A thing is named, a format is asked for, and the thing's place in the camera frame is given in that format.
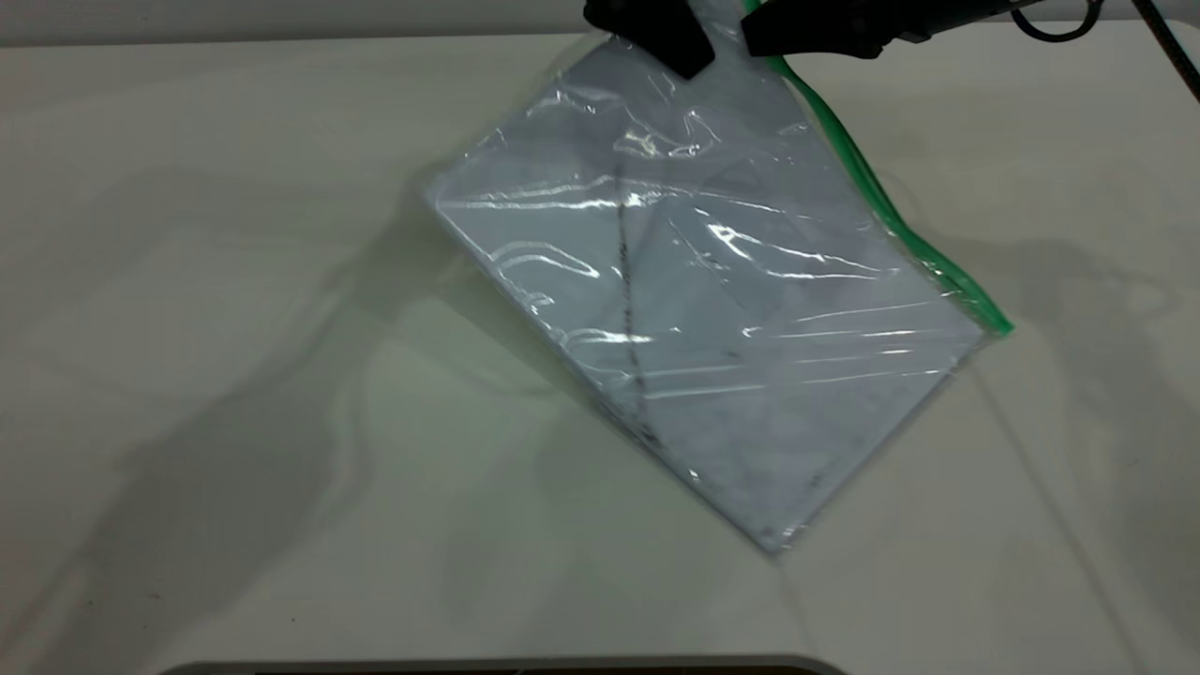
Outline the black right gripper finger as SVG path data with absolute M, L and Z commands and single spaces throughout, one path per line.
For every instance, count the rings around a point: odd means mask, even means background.
M 686 1 L 587 1 L 583 18 L 686 80 L 715 60 L 714 47 Z

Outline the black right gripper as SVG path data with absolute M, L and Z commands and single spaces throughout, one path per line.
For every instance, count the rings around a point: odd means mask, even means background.
M 934 35 L 1010 14 L 1037 1 L 766 1 L 740 20 L 754 56 L 830 53 L 875 59 L 895 38 Z

